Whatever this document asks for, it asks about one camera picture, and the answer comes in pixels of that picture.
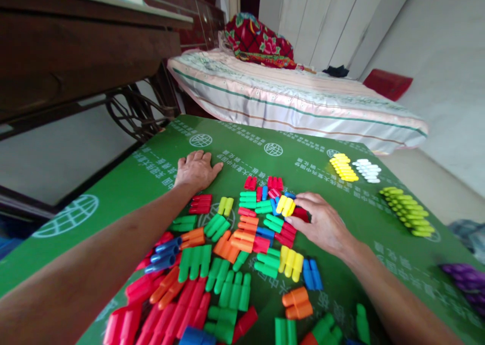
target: green stripe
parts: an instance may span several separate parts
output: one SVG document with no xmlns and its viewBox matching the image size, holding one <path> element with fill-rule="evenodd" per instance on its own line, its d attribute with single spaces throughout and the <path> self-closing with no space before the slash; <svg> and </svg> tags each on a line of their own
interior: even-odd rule
<svg viewBox="0 0 485 345">
<path fill-rule="evenodd" d="M 176 73 L 178 73 L 179 75 L 184 76 L 185 78 L 188 78 L 190 80 L 196 81 L 198 83 L 201 83 L 202 85 L 206 85 L 206 86 L 211 87 L 213 89 L 220 90 L 220 91 L 226 92 L 226 93 L 231 94 L 231 95 L 245 97 L 248 100 L 254 100 L 254 101 L 257 101 L 259 103 L 268 104 L 268 105 L 274 105 L 274 106 L 277 106 L 277 107 L 280 107 L 280 108 L 286 108 L 286 109 L 294 110 L 294 111 L 296 111 L 296 112 L 298 112 L 300 114 L 310 115 L 310 116 L 315 117 L 315 118 L 326 118 L 326 119 L 337 119 L 337 120 L 353 120 L 353 121 L 361 121 L 361 122 L 367 122 L 367 123 L 376 123 L 376 124 L 382 124 L 382 125 L 389 125 L 389 126 L 398 127 L 398 128 L 411 129 L 411 130 L 414 130 L 414 131 L 418 132 L 419 134 L 425 136 L 426 138 L 428 137 L 428 135 L 426 133 L 422 132 L 420 129 L 408 127 L 408 126 L 405 126 L 405 125 L 398 125 L 398 124 L 392 124 L 392 123 L 384 123 L 384 122 L 379 122 L 379 121 L 375 121 L 375 120 L 367 120 L 367 119 L 341 118 L 341 117 L 334 117 L 334 116 L 329 116 L 329 115 L 322 116 L 322 115 L 315 115 L 315 114 L 312 114 L 312 113 L 307 113 L 307 112 L 298 110 L 297 108 L 294 108 L 294 107 L 289 107 L 289 106 L 285 106 L 285 105 L 277 104 L 277 103 L 270 103 L 268 101 L 261 100 L 261 99 L 258 99 L 258 98 L 252 97 L 252 96 L 247 96 L 247 95 L 244 95 L 244 94 L 241 94 L 241 93 L 238 93 L 238 92 L 229 91 L 229 90 L 226 90 L 226 89 L 224 89 L 222 87 L 211 85 L 211 84 L 209 84 L 209 83 L 207 83 L 205 81 L 199 80 L 199 79 L 197 79 L 195 77 L 192 77 L 192 76 L 189 76 L 189 75 L 185 75 L 184 73 L 182 73 L 181 71 L 177 70 L 176 68 L 173 68 L 173 70 Z"/>
</svg>

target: tiled floor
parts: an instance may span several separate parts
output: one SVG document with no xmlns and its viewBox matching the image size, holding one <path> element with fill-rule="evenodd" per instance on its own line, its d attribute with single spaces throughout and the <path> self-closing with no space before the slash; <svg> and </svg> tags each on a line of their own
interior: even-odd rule
<svg viewBox="0 0 485 345">
<path fill-rule="evenodd" d="M 401 150 L 379 158 L 443 224 L 457 219 L 485 222 L 485 199 L 422 151 Z"/>
</svg>

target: forearm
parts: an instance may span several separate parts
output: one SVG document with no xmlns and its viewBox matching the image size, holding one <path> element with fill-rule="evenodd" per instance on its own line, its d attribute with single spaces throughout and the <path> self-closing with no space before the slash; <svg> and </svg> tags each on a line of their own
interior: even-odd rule
<svg viewBox="0 0 485 345">
<path fill-rule="evenodd" d="M 5 295 L 0 338 L 12 344 L 76 343 L 195 193 L 188 185 L 174 187 Z"/>
<path fill-rule="evenodd" d="M 461 340 L 374 255 L 354 239 L 342 260 L 360 281 L 395 344 L 459 344 Z"/>
</svg>

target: hand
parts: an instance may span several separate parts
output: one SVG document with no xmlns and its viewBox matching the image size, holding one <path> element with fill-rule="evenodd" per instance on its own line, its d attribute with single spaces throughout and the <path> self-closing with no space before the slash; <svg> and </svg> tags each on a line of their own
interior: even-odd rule
<svg viewBox="0 0 485 345">
<path fill-rule="evenodd" d="M 323 250 L 342 258 L 355 238 L 338 212 L 322 196 L 312 192 L 299 193 L 295 204 L 310 212 L 312 222 L 306 223 L 296 216 L 289 216 L 286 221 Z"/>
<path fill-rule="evenodd" d="M 219 162 L 211 167 L 211 156 L 209 152 L 196 151 L 190 153 L 187 158 L 180 158 L 174 186 L 187 184 L 193 187 L 195 192 L 209 187 L 224 165 Z"/>
</svg>

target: striped bed sheet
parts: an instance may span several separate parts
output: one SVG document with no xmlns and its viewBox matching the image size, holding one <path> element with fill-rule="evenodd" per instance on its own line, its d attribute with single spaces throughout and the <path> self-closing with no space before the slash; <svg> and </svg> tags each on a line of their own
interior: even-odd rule
<svg viewBox="0 0 485 345">
<path fill-rule="evenodd" d="M 205 111 L 237 124 L 364 143 L 378 155 L 422 144 L 428 126 L 358 81 L 273 69 L 232 52 L 192 50 L 169 71 Z"/>
</svg>

